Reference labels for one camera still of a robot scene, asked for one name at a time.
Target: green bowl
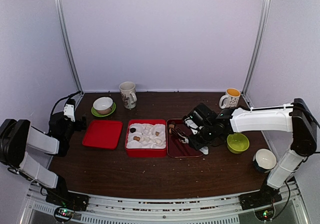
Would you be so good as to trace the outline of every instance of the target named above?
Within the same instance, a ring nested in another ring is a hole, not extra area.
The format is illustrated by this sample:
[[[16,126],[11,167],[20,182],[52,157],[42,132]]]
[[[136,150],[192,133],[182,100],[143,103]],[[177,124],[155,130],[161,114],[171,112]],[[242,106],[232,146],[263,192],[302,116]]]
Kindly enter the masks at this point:
[[[112,111],[109,112],[108,114],[105,114],[105,115],[102,115],[102,114],[98,113],[98,112],[92,107],[92,108],[91,108],[91,113],[92,113],[94,116],[98,117],[98,118],[103,118],[103,117],[109,116],[109,115],[111,115],[112,113],[114,113],[115,110],[116,110],[116,107],[117,107],[117,106],[116,106],[116,103],[113,102]]]
[[[226,142],[229,151],[234,154],[243,153],[249,148],[249,139],[242,133],[230,134],[226,138]]]

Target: white backdrop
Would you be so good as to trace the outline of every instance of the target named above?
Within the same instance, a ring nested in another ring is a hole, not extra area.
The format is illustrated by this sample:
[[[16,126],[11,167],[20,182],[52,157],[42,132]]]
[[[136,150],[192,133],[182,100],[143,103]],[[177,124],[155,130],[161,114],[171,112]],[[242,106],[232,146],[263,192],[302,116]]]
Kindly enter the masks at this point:
[[[54,0],[0,0],[0,70],[0,124],[28,119],[47,132],[54,103],[76,92]],[[48,164],[48,155],[32,156]],[[1,224],[18,223],[29,186],[0,164]]]
[[[320,0],[271,0],[262,49],[248,91],[255,107],[290,103],[300,97],[320,121],[319,14]],[[290,133],[268,132],[268,138],[280,155],[292,143]],[[311,223],[318,224],[320,155],[302,164],[296,178]]]
[[[84,91],[242,89],[262,0],[62,0]]]

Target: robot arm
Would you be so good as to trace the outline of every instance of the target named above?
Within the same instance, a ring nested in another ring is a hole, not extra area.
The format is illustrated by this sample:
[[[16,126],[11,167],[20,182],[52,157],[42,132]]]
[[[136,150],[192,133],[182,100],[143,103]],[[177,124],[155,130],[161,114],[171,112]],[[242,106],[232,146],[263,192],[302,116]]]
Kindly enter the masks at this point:
[[[292,104],[278,107],[249,110],[225,108],[219,114],[200,104],[183,119],[193,131],[188,143],[197,150],[210,144],[217,137],[225,140],[234,132],[293,132],[293,143],[271,170],[260,191],[240,196],[243,210],[270,204],[284,182],[317,149],[316,120],[302,99],[295,99]]]
[[[28,120],[6,119],[0,126],[0,162],[9,166],[10,172],[38,182],[47,190],[47,202],[85,211],[88,196],[70,193],[63,177],[43,167],[26,151],[28,145],[48,155],[64,157],[74,131],[86,128],[86,119],[75,120],[74,113],[74,100],[71,99],[63,112],[51,115],[48,134],[32,127]]]

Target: dark red tray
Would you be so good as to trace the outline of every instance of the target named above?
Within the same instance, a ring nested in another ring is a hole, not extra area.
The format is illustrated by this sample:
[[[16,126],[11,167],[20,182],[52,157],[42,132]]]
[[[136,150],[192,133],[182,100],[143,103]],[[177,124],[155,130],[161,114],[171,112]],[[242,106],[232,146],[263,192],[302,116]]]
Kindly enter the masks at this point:
[[[122,122],[93,120],[82,140],[82,144],[86,147],[116,149],[121,130]]]
[[[184,131],[187,135],[191,135],[192,131],[184,124],[182,119],[169,119],[166,122],[167,131],[167,153],[172,158],[197,158],[203,156],[203,153],[191,148],[188,144],[183,144],[178,138],[169,134],[169,124],[175,122],[176,126]]]

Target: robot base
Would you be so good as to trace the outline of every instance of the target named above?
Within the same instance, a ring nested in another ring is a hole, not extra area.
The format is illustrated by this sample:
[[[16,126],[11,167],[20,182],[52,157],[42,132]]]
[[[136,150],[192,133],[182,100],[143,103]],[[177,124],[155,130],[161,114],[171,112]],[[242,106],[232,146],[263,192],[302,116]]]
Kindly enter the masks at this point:
[[[254,193],[242,194],[239,196],[239,200],[242,210],[248,210],[271,205],[272,202],[279,202],[282,200],[282,197],[279,193],[270,195],[268,192],[257,191]]]
[[[89,202],[89,197],[87,195],[69,193],[69,198],[73,202],[64,203],[59,197],[54,195],[48,195],[45,201],[74,211],[85,211],[87,209]]]

